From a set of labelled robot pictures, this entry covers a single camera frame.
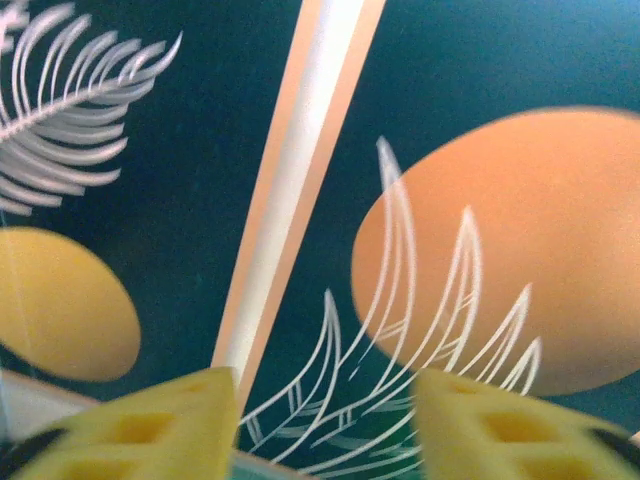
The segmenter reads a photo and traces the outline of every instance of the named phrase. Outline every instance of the yellow plastic piece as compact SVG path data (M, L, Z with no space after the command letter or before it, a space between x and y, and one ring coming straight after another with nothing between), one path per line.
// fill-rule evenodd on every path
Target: yellow plastic piece
M238 420L230 369L206 369L56 422L11 480L222 480Z
M588 429L619 427L533 397L425 369L414 386L429 480L638 480Z

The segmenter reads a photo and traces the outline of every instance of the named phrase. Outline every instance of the orange stripe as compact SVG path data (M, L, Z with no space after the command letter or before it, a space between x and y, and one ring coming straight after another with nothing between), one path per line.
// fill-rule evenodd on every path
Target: orange stripe
M273 181L275 168L279 160L279 154L288 126L288 120L291 118L293 104L298 91L297 87L300 83L302 69L304 68L310 47L311 36L315 30L315 28L312 27L315 27L317 22L321 4L322 2L320 0L306 0L300 11L300 20L298 27L296 27L295 34L296 36L302 35L303 38L298 40L294 37L291 53L287 62L287 71L291 68L295 69L295 72L288 73L285 71L280 96L278 98L278 105L269 132L270 138L267 140L267 148L265 149L265 155L263 157L263 164L267 162L267 166L263 165L258 175L256 190L251 202L245 233L238 253L236 271L234 271L233 274L212 366L220 365L225 358L223 353L226 354L228 350L233 322L235 321L239 302L242 298L242 287L247 278L253 250L256 246L256 237L260 222L262 221L262 215L264 214L264 206L266 204L269 187ZM358 18L354 35L351 39L345 62L342 66L325 122L313 153L309 173L305 179L294 218L285 241L284 250L269 290L258 331L253 340L249 360L242 378L239 379L237 398L241 411L244 410L258 372L258 367L262 360L262 355L269 339L275 317L280 308L289 277L291 276L293 264L300 250L302 238L304 237L311 212L318 198L320 187L329 166L331 156L333 155L384 4L385 0L365 0L360 17ZM305 17L307 14L313 16L313 22ZM306 51L304 52L301 50L303 46L306 47ZM285 119L280 119L279 115L285 116Z

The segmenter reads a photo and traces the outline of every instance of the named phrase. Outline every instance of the feather illustration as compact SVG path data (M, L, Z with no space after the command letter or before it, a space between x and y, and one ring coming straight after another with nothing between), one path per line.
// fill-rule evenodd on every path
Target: feather illustration
M413 444L415 432L410 430L409 421L413 416L414 410L411 402L412 397L407 396L406 393L407 388L418 374L417 372L421 368L428 367L436 360L446 360L446 366L444 367L446 371L463 375L472 367L481 365L482 369L476 376L476 380L479 382L495 382L507 358L518 354L515 351L517 349L516 340L520 337L531 298L532 285L528 284L524 286L518 298L515 299L510 311L505 312L504 320L480 351L468 364L459 365L461 353L468 348L468 337L476 321L478 305L482 296L483 276L480 231L472 209L466 207L461 215L460 227L453 245L451 263L439 306L434 313L430 327L424 332L424 338L412 358L401 368L396 369L398 370L396 373L392 374L391 367L396 364L394 355L389 359L388 365L383 371L380 371L378 367L375 372L367 372L369 375L372 373L379 375L372 390L368 393L363 392L357 400L348 405L337 406L337 408L334 407L330 411L326 410L321 413L317 405L326 406L331 400L330 397L336 390L335 380L349 381L357 375L363 360L373 348L375 340L384 337L394 338L397 342L395 350L397 351L398 348L402 347L413 314L416 295L416 271L418 269L413 214L404 182L401 178L400 168L391 146L381 138L377 142L377 147L385 212L384 245L377 287L358 334L347 348L335 349L337 361L334 358L333 372L330 373L325 368L322 369L322 375L331 376L331 387L326 390L311 390L311 393L314 394L313 402L310 402L311 395L304 397L305 401L309 402L306 408L309 408L309 405L313 406L313 409L310 410L310 413L313 412L315 415L313 421L304 421L302 425L294 423L296 417L298 421L302 421L304 417L308 418L309 415L306 414L306 410L296 411L290 407L289 414L279 426L266 435L260 432L260 442L255 441L255 428L250 425L250 420L253 417L257 417L258 414L261 414L266 409L276 407L277 403L285 402L286 393L307 373L309 367L305 366L300 374L294 378L293 382L249 413L244 422L254 440L254 445L262 447L269 440L275 438L289 441L289 447L282 454L272 458L272 462L282 461L293 451L299 451L301 447L311 451L321 444L327 444L343 450L344 453L340 455L333 455L331 458L319 461L314 465L307 465L300 470L302 473L314 474L321 478L353 477L359 474L367 475L367 478L384 479L396 478L396 475L409 476L416 473L421 465L420 460L416 457L420 451L420 446ZM405 264L406 267L401 270L398 268L400 264ZM402 297L397 294L397 289L395 288L401 275L406 275L409 285L408 294ZM385 284L390 286L391 293L388 298L383 298L381 295ZM401 302L404 307L404 313L398 321L389 321L389 305L395 302ZM373 339L371 339L365 335L365 329L376 312L382 313L383 320L377 332L373 335ZM333 296L327 290L325 292L325 311L321 335L308 365L317 361L319 346L324 342L326 332L334 331L337 334L339 330L340 323ZM430 352L426 361L423 360L421 364L417 364L418 357L426 349L428 341L432 338L437 340L437 345ZM364 352L358 355L359 359L355 369L353 369L352 366L346 363L346 359L356 351L358 344L362 344L361 347L364 348ZM498 382L500 387L508 390L518 390L521 394L526 394L537 374L541 360L541 349L541 339L534 339L525 351L519 354L517 361L506 374L506 377ZM343 375L342 370L349 371L349 374ZM394 412L404 416L398 418ZM357 430L356 425L362 417L369 415L375 417L371 420L370 425L376 425L376 433L367 435L366 438L350 436L349 433L353 432L354 429ZM405 435L398 437L402 432L406 432ZM349 462L348 467L344 466L346 462ZM393 473L388 472L389 468L394 469ZM384 473L376 476L377 471L384 471Z
M0 210L24 216L33 207L58 207L63 195L79 196L86 187L118 178L120 169L85 168L111 160L126 147L122 117L130 103L151 91L182 40L181 32L165 52L165 42L143 48L140 40L118 42L117 32L109 31L69 58L91 16L71 20L74 5L64 3L30 20L26 7L25 0L16 0L0 12L0 68L13 52L10 88L0 88ZM37 88L29 88L27 64L34 48L64 22L40 66ZM18 30L16 42L10 33Z

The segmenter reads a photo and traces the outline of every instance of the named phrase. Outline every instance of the yellow oval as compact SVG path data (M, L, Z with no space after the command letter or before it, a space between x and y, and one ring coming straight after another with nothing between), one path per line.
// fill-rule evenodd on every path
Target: yellow oval
M401 363L417 351L434 319L469 205L481 238L483 280L476 323L457 368L480 351L531 282L524 329L498 379L537 336L543 348L534 393L585 390L640 369L639 116L589 107L514 115L451 141L402 179L413 209L418 273ZM353 247L352 290L361 320L373 298L383 232L379 198ZM406 288L401 283L396 297L402 302ZM389 324L402 318L404 306L393 306ZM381 315L369 324L370 336ZM396 340L378 346L391 354ZM413 367L434 348L428 344Z
M0 341L53 375L109 381L140 349L135 307L111 269L46 230L0 230Z

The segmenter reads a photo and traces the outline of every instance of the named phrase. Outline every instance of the orange oval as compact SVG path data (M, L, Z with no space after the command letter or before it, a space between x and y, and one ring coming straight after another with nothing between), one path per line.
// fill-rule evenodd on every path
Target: orange oval
M444 145L402 180L415 222L418 293L401 363L433 321L461 215L470 206L482 245L482 292L454 371L480 351L528 283L527 320L496 382L537 336L543 348L536 394L585 390L640 369L640 116L590 107L510 116ZM361 320L379 274L383 214L381 197L353 247L352 290ZM406 298L406 288L401 282L397 298ZM405 306L396 303L391 321ZM370 336L381 314L369 324ZM396 345L394 338L377 343L389 354Z

